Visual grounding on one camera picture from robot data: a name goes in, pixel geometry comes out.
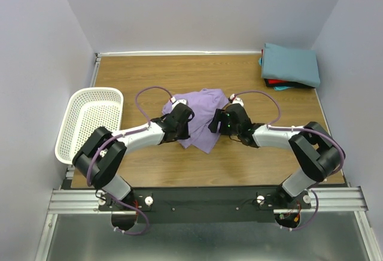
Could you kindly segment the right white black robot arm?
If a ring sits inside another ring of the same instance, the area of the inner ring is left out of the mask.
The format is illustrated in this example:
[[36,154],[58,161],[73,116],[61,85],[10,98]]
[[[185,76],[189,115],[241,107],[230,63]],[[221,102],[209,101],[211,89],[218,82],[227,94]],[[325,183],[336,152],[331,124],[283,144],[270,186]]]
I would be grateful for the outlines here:
[[345,161],[345,152],[319,123],[298,127],[253,123],[241,104],[217,109],[208,129],[212,133],[236,136],[249,147],[274,147],[294,153],[300,168],[266,198],[273,206],[291,207],[302,192],[340,171]]

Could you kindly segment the purple t shirt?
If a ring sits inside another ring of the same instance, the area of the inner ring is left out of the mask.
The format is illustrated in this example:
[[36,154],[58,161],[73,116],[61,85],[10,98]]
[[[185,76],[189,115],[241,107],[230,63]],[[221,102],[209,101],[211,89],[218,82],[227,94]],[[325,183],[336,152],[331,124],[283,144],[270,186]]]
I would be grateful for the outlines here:
[[191,145],[206,154],[209,154],[218,141],[220,134],[212,133],[208,125],[212,122],[216,109],[222,109],[228,100],[221,89],[202,89],[199,92],[176,94],[176,100],[186,99],[188,106],[193,110],[194,117],[189,122],[188,139],[181,139],[178,142],[183,148]]

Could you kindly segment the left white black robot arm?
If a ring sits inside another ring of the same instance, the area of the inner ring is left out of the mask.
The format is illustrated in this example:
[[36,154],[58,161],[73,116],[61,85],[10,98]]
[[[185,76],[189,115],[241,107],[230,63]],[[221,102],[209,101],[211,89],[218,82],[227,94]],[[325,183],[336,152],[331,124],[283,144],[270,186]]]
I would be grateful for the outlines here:
[[102,189],[112,196],[118,209],[126,210],[133,202],[133,188],[117,173],[124,156],[152,145],[188,139],[193,118],[193,110],[181,102],[169,114],[151,119],[147,125],[115,132],[98,127],[77,151],[72,164],[89,187]]

